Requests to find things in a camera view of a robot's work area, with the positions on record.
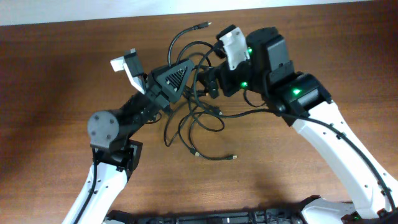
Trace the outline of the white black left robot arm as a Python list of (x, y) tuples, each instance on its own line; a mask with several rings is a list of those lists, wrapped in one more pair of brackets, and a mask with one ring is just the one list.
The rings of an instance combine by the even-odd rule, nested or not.
[(102, 223), (120, 192), (136, 169), (142, 143), (131, 136), (143, 125), (154, 122), (160, 111), (169, 113), (194, 69), (190, 59), (164, 65), (145, 73), (135, 49), (112, 59), (114, 71), (126, 72), (137, 90), (115, 110), (97, 111), (88, 120), (87, 130), (93, 163), (64, 223)]

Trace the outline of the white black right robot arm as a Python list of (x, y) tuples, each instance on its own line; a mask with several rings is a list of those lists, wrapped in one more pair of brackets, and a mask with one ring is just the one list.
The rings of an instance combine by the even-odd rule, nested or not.
[(275, 27), (244, 35), (229, 26), (213, 50), (223, 59), (202, 73), (212, 97), (249, 90), (262, 96), (266, 111), (280, 116), (322, 156), (344, 185), (350, 202), (319, 196), (304, 200), (305, 223), (396, 223), (397, 181), (352, 132), (328, 90), (311, 74), (297, 72), (285, 39)]

